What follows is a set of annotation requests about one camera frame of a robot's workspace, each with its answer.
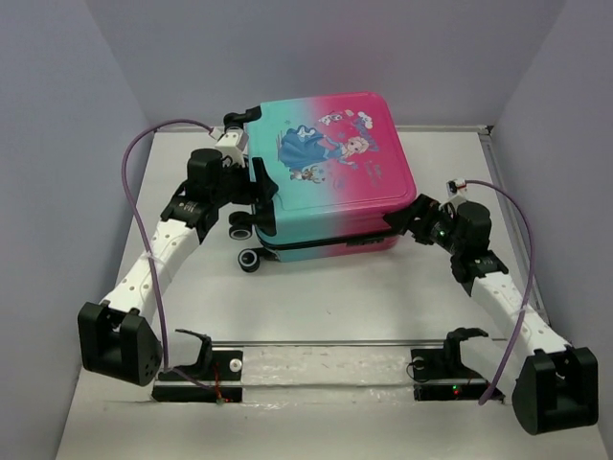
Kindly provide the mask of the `pink and teal suitcase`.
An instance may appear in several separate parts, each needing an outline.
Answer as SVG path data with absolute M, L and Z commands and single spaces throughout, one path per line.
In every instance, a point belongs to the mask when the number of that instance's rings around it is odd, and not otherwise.
M 226 123 L 249 136 L 246 166 L 262 157 L 279 190 L 271 206 L 229 217 L 229 235 L 260 244 L 238 254 L 298 262 L 387 250 L 398 234 L 383 217 L 411 204 L 417 186 L 385 100 L 355 92 L 265 102 Z

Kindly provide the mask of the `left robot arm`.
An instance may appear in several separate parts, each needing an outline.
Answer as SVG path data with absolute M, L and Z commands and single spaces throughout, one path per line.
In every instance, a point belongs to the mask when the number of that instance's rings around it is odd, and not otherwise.
M 187 177 L 160 214 L 144 251 L 99 303 L 87 302 L 78 314 L 83 367 L 139 386 L 159 371 L 200 379 L 212 355 L 200 346 L 185 348 L 178 365 L 170 363 L 170 341 L 163 294 L 179 268 L 204 242 L 228 204 L 267 208 L 279 190 L 260 157 L 242 167 L 217 149 L 197 149 Z

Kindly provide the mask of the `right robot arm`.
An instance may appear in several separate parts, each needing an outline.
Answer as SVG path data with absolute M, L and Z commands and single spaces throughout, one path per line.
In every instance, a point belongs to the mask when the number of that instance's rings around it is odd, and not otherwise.
M 441 364 L 450 375 L 468 370 L 494 392 L 510 399 L 515 418 L 531 435 L 592 426 L 599 419 L 598 360 L 556 333 L 519 292 L 509 270 L 489 247 L 489 209 L 461 195 L 446 203 L 420 195 L 408 207 L 385 216 L 399 235 L 436 244 L 450 255 L 451 272 L 472 301 L 506 335 L 498 348 L 486 333 L 459 329 L 449 334 Z

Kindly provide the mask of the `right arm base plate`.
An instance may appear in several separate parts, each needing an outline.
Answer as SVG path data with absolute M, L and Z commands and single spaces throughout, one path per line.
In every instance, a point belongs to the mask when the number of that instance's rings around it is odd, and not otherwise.
M 481 397 L 488 382 L 461 361 L 460 344 L 475 337 L 488 334 L 479 328 L 458 328 L 439 345 L 410 351 L 405 372 L 414 383 L 417 402 L 477 401 Z

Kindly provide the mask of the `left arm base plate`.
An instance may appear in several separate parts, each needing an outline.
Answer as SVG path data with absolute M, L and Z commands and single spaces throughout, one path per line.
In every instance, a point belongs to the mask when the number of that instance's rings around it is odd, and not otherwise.
M 177 329 L 176 338 L 199 341 L 198 354 L 173 349 L 175 357 L 190 359 L 176 364 L 179 373 L 159 373 L 153 381 L 151 397 L 158 403 L 242 403 L 244 352 L 241 348 L 216 346 L 204 333 Z

